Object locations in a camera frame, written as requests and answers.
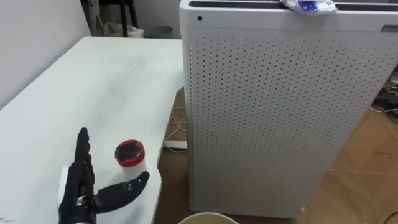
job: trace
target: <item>cable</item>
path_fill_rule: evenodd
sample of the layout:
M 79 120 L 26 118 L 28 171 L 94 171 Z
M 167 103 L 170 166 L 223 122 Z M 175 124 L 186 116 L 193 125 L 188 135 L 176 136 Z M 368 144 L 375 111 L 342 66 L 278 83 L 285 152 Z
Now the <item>cable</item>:
M 398 111 L 398 108 L 394 108 L 394 109 L 390 109 L 390 110 L 381 110 L 377 106 L 372 105 L 372 106 L 369 107 L 369 109 L 373 110 L 376 113 L 385 114 L 390 121 L 392 121 L 394 124 L 398 125 L 398 119 L 391 118 L 392 116 L 397 116 L 395 114 L 395 112 L 393 112 L 393 111 Z
M 389 109 L 389 110 L 385 110 L 385 111 L 383 111 L 383 110 L 377 110 L 377 109 L 374 109 L 372 106 L 370 106 L 369 109 L 370 109 L 370 110 L 373 110 L 373 111 L 376 112 L 376 113 L 387 113 L 387 112 L 391 112 L 391 111 L 398 111 L 398 108 Z
M 372 106 L 369 106 L 369 109 L 370 109 L 370 110 L 373 110 L 373 111 L 376 112 L 376 113 L 384 113 L 384 111 L 373 109 Z
M 174 108 L 173 108 L 173 110 L 184 110 L 184 109 L 185 109 L 185 107 L 174 107 Z M 182 124 L 186 124 L 186 123 L 187 123 L 187 122 L 186 122 L 186 120 L 187 120 L 186 118 L 182 119 L 181 121 L 177 121 L 177 120 L 174 118 L 174 115 L 173 115 L 173 114 L 171 115 L 171 117 L 172 117 L 173 121 L 170 122 L 169 124 L 176 124 L 176 125 L 177 125 L 177 128 L 176 128 L 175 131 L 173 131 L 171 134 L 169 134 L 169 136 L 167 136 L 167 137 L 165 138 L 165 140 L 169 140 L 169 139 L 170 139 L 175 133 L 177 133 L 179 130 L 181 130 L 181 131 L 187 131 L 185 128 L 182 128 Z M 188 151 L 187 149 L 184 149 L 184 150 L 181 150 L 181 151 L 176 151 L 176 150 L 173 150 L 173 149 L 169 148 L 168 145 L 166 145 L 166 144 L 165 144 L 165 146 L 166 146 L 167 149 L 169 149 L 171 152 L 174 152 L 174 153 L 185 153 L 185 152 Z
M 389 216 L 386 218 L 386 220 L 383 222 L 383 224 L 388 224 L 388 222 L 390 221 L 390 219 L 391 219 L 392 217 L 394 217 L 394 215 L 397 215 L 397 214 L 398 214 L 398 211 L 396 211 L 396 212 L 392 213 L 391 215 L 389 215 Z

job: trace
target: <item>white air purifier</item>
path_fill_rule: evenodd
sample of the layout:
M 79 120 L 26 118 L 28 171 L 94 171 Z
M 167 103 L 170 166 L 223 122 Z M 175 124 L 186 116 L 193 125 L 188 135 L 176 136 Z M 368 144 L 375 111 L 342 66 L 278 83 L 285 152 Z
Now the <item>white air purifier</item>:
M 180 4 L 190 206 L 296 218 L 398 63 L 398 7 Z

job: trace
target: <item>plastic bag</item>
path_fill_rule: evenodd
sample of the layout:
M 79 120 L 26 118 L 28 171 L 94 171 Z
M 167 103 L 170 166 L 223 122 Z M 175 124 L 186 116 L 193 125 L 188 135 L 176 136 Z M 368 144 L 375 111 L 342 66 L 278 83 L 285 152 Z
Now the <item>plastic bag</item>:
M 280 0 L 280 2 L 289 9 L 308 16 L 334 14 L 337 12 L 333 0 Z

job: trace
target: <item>white table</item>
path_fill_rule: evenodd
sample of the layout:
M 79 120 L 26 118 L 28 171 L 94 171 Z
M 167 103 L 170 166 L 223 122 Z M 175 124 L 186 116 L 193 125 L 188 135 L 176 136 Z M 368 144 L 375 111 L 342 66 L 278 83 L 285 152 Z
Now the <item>white table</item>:
M 86 126 L 95 190 L 123 181 L 114 159 L 123 140 L 143 142 L 150 172 L 139 198 L 98 215 L 98 223 L 152 223 L 161 188 L 157 162 L 183 87 L 181 48 L 181 40 L 86 37 L 4 107 L 0 217 L 15 224 L 58 222 L 61 168 L 73 160 L 77 134 Z

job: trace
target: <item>perforated panel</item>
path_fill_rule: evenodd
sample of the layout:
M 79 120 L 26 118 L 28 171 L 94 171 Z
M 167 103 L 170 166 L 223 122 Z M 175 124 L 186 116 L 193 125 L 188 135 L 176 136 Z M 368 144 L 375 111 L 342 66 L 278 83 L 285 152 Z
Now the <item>perforated panel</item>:
M 190 33 L 192 208 L 296 217 L 396 66 L 394 39 Z

